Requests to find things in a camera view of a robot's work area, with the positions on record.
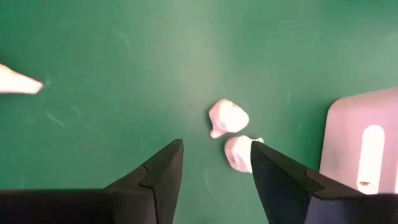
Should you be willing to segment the narrow white plastic basket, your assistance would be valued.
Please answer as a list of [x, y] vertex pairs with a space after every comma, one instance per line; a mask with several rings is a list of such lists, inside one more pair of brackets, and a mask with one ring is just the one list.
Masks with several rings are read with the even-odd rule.
[[398, 88], [330, 106], [320, 173], [364, 194], [398, 194]]

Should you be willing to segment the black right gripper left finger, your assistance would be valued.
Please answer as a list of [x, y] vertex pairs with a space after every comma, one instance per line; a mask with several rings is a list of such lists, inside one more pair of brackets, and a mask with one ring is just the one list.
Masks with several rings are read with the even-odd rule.
[[114, 224], [173, 224], [183, 171], [183, 141], [175, 139], [106, 187]]

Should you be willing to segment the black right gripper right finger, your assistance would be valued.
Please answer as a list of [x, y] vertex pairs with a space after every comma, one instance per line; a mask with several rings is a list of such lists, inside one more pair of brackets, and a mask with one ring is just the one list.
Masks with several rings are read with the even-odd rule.
[[363, 195], [261, 142], [251, 165], [270, 224], [348, 224], [342, 203]]

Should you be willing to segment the green table mat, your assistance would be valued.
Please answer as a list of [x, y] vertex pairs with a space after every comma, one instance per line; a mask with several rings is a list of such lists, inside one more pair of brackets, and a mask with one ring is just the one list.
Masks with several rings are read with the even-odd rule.
[[0, 0], [0, 63], [44, 83], [0, 95], [0, 189], [102, 188], [181, 138], [175, 224], [268, 224], [208, 110], [317, 169], [330, 105], [398, 86], [398, 0]]

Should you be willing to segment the white garlic bulb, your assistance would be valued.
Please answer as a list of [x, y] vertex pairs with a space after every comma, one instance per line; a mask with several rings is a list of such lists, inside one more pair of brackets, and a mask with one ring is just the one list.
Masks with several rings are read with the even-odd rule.
[[43, 83], [0, 64], [0, 93], [37, 94]]

